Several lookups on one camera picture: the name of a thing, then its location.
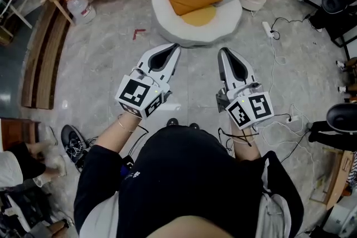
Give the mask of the brown wooden cabinet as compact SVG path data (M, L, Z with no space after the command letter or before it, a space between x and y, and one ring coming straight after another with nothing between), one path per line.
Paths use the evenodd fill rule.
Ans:
M38 122L30 119L0 118L0 152L20 142L35 144L38 141Z

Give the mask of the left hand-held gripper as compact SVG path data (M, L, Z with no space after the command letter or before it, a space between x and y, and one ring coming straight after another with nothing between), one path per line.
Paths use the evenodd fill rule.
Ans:
M168 81L176 70L181 46L167 43L146 51L129 75L124 75L115 100L124 111L146 119L165 101Z

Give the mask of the black sneaker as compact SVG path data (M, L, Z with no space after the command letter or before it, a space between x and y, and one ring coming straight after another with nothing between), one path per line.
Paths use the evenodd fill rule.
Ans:
M64 125L61 130L61 141L67 156L74 163L76 169L81 172L90 144L74 126L68 124Z

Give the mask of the clear water jug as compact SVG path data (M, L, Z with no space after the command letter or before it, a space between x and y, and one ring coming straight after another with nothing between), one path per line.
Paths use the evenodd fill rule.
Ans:
M95 8L88 0L66 0L69 12L73 15L75 24L86 24L97 15Z

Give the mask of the person's right forearm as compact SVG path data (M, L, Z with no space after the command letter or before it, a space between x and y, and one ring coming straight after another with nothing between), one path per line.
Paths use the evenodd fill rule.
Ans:
M231 134L233 135L235 158L239 161L254 161L261 157L259 149L255 143L251 128L240 130L230 119Z

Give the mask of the white egg-shaped floor cushion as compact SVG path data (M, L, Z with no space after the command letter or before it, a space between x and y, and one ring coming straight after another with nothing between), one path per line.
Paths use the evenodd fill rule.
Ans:
M152 0L159 34L183 47L209 45L233 34L242 16L240 0L222 0L179 16L169 0Z

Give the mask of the pale wooden chair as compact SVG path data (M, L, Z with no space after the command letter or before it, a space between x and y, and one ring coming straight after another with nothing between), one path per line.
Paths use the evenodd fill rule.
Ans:
M21 0L18 7L14 6L16 0L0 0L0 29L10 37L14 37L13 33L6 29L6 21L15 14L28 28L32 29L32 24L25 19L22 14L25 5L29 0Z

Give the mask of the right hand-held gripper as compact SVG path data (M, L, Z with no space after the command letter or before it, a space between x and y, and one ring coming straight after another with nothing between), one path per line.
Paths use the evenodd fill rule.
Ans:
M241 54L223 47L218 52L218 65L225 87L216 94L219 112L227 111L240 130L273 117L269 93L261 83L254 82L253 68ZM239 82L246 85L237 88Z

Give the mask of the black waist recorder box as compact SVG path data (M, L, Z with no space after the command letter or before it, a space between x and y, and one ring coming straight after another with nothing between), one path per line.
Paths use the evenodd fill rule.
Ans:
M125 156L122 159L122 166L120 169L121 179L124 179L129 174L131 168L133 167L133 164L134 164L134 160L131 156Z

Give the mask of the person's left forearm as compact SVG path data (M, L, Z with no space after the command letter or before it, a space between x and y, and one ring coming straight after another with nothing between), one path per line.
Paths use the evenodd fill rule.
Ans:
M97 138L95 145L120 153L140 122L141 118L131 113L125 112L119 115L116 121Z

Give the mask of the wooden plank platform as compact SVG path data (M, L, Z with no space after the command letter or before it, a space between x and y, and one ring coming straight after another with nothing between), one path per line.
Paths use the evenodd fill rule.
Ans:
M54 108L60 57L70 23L54 4L47 4L36 27L25 68L21 105L51 110Z

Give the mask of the small wooden table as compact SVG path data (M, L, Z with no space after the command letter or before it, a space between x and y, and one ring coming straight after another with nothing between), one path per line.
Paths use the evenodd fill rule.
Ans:
M331 209L340 199L346 185L347 178L353 166L354 154L351 151L338 150L323 147L326 152L335 154L335 161L331 171L330 184L327 191L322 193L325 195L323 199L317 200L313 198L312 191L309 201L320 203L326 206L326 210Z

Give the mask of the person's black shirt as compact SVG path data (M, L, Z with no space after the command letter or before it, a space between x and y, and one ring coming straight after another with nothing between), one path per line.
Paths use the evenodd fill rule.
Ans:
M275 152L238 161L204 130L169 126L151 136L129 174L122 157L95 145L84 162L74 202L80 238L146 238L181 216L211 221L235 238L277 237L261 228L267 215L283 218L294 238L303 204Z

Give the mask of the white power strip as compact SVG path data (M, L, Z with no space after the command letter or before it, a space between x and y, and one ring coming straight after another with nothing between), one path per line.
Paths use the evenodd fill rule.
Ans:
M263 29L264 29L266 35L267 35L269 38L273 38L274 35L273 35L272 29L271 29L269 23L266 22L266 21L263 21L263 22L262 22L262 27L263 27Z

